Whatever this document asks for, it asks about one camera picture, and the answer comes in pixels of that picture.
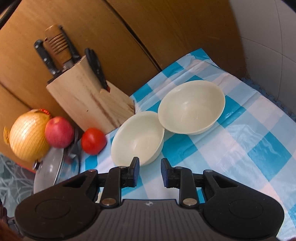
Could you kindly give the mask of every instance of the wooden knife block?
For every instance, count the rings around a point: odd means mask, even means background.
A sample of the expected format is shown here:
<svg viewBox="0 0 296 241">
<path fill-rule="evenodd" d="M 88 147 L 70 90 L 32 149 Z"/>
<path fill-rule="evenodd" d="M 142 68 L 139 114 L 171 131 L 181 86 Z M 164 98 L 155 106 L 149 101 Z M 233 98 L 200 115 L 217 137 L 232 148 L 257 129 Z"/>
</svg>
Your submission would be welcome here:
<svg viewBox="0 0 296 241">
<path fill-rule="evenodd" d="M 84 56 L 46 88 L 82 130 L 95 127 L 108 134 L 135 114 L 135 105 L 121 90 L 107 83 L 110 92 L 102 88 Z"/>
</svg>

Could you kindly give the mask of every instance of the tomato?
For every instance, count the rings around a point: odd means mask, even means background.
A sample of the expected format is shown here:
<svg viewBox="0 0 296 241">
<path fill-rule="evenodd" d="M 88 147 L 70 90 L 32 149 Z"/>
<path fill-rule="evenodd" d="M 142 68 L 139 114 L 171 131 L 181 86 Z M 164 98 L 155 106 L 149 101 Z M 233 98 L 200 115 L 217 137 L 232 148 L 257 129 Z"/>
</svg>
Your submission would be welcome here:
<svg viewBox="0 0 296 241">
<path fill-rule="evenodd" d="M 81 138 L 82 149 L 90 155 L 97 155 L 107 144 L 104 133 L 96 128 L 87 129 Z"/>
</svg>

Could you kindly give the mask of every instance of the brown wooden handle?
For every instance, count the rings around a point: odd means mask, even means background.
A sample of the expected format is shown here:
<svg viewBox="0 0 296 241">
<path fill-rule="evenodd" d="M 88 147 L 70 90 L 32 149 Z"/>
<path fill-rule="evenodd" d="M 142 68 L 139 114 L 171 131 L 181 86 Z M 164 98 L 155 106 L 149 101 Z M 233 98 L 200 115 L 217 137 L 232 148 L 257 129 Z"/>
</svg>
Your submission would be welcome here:
<svg viewBox="0 0 296 241">
<path fill-rule="evenodd" d="M 55 24 L 45 30 L 46 39 L 44 47 L 49 54 L 57 60 L 60 65 L 64 65 L 72 56 L 68 48 L 68 43 L 64 38 L 63 33 Z"/>
</svg>

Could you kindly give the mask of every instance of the cream-colored bowl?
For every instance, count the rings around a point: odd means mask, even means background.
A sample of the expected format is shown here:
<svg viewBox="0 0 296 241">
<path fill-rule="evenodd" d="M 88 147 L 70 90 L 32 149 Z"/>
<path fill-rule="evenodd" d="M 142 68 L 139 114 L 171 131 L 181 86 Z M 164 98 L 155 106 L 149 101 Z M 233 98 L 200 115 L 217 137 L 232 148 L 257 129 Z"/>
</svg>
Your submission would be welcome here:
<svg viewBox="0 0 296 241">
<path fill-rule="evenodd" d="M 208 130 L 224 107 L 224 93 L 216 84 L 194 80 L 175 87 L 163 98 L 158 118 L 171 132 L 196 135 Z"/>
<path fill-rule="evenodd" d="M 129 166 L 133 157 L 140 159 L 140 166 L 153 162 L 163 148 L 165 129 L 157 113 L 139 112 L 119 128 L 111 145 L 111 157 L 117 166 Z"/>
</svg>

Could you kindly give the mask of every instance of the checkered tablecloth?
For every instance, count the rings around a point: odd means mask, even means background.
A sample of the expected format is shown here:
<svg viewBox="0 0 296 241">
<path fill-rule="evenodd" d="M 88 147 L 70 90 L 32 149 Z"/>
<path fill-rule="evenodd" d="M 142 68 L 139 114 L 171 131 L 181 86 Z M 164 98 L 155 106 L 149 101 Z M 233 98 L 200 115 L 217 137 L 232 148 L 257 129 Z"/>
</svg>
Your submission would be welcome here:
<svg viewBox="0 0 296 241">
<path fill-rule="evenodd" d="M 172 63 L 131 96 L 136 112 L 157 112 L 170 90 L 192 80 L 220 86 L 226 96 L 223 114 L 200 135 L 166 131 L 162 153 L 140 168 L 137 187 L 124 188 L 123 198 L 178 200 L 178 189 L 163 186 L 160 160 L 166 157 L 173 167 L 187 167 L 194 173 L 213 169 L 273 197 L 285 211 L 278 238 L 296 236 L 296 124 L 271 101 L 221 70 L 198 49 Z M 107 135 L 107 146 L 99 155 L 82 154 L 81 172 L 97 169 L 103 173 L 115 166 L 110 148 L 116 131 Z"/>
</svg>

